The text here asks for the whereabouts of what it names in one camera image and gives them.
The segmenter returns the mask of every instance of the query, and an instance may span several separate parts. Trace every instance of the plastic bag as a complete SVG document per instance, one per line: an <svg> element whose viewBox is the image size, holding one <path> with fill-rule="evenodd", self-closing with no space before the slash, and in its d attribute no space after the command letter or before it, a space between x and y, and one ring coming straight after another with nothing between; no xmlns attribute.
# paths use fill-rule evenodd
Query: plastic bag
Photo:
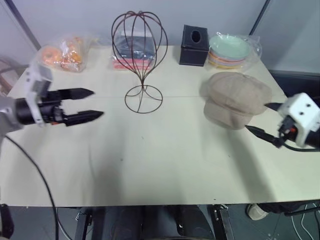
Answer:
<svg viewBox="0 0 320 240"><path fill-rule="evenodd" d="M151 33L132 28L119 30L114 37L112 65L114 69L136 68L146 70L153 64L156 55L155 44Z"/></svg>
<svg viewBox="0 0 320 240"><path fill-rule="evenodd" d="M93 37L68 35L42 47L37 59L40 63L68 72L81 72L87 65L88 51Z"/></svg>
<svg viewBox="0 0 320 240"><path fill-rule="evenodd" d="M208 62L219 69L245 71L261 58L259 36L221 34L217 32L210 41Z"/></svg>

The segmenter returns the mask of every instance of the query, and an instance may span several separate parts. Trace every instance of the wire hat stand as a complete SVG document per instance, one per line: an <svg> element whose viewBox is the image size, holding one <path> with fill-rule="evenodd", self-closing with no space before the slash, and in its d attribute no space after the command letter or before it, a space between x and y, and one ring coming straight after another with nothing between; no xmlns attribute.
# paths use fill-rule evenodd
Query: wire hat stand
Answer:
<svg viewBox="0 0 320 240"><path fill-rule="evenodd" d="M111 37L114 58L136 74L140 81L125 94L125 105L139 114L156 111L163 102L163 95L158 88L145 84L145 81L163 61L168 50L168 37L160 19L152 12L128 11L114 20ZM161 55L160 45L165 47Z"/></svg>

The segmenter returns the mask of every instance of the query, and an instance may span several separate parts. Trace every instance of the stack of plates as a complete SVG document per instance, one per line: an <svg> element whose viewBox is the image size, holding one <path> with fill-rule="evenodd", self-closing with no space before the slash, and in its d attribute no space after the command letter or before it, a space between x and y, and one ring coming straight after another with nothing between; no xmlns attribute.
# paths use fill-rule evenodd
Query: stack of plates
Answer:
<svg viewBox="0 0 320 240"><path fill-rule="evenodd" d="M217 35L210 39L208 61L223 69L240 67L250 53L250 46L239 37Z"/></svg>

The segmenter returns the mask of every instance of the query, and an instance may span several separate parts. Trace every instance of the black box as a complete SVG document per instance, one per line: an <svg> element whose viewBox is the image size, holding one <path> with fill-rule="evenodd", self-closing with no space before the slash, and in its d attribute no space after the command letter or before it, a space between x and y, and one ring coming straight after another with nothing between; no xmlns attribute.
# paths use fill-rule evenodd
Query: black box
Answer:
<svg viewBox="0 0 320 240"><path fill-rule="evenodd" d="M208 29L184 25L179 64L203 67L208 51Z"/></svg>

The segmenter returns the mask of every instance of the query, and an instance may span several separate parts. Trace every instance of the table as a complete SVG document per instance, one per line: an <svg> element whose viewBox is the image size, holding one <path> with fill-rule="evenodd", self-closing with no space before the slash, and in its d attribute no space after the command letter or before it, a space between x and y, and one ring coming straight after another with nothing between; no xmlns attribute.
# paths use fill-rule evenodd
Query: table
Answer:
<svg viewBox="0 0 320 240"><path fill-rule="evenodd" d="M99 119L65 127L26 126L10 133L42 169L57 206L239 204L320 198L319 153L277 149L248 130L228 130L208 121L207 96L200 89L219 72L178 65L179 48L147 78L163 94L150 114L126 108L125 93L138 83L125 70L113 70L111 48L92 48L82 73L53 71L51 90L87 88L95 95L66 100L67 114L104 111ZM245 74L286 97L259 61ZM10 96L24 97L23 74ZM249 123L275 135L281 117L270 109ZM50 206L40 176L29 161L3 141L0 201L11 206Z"/></svg>

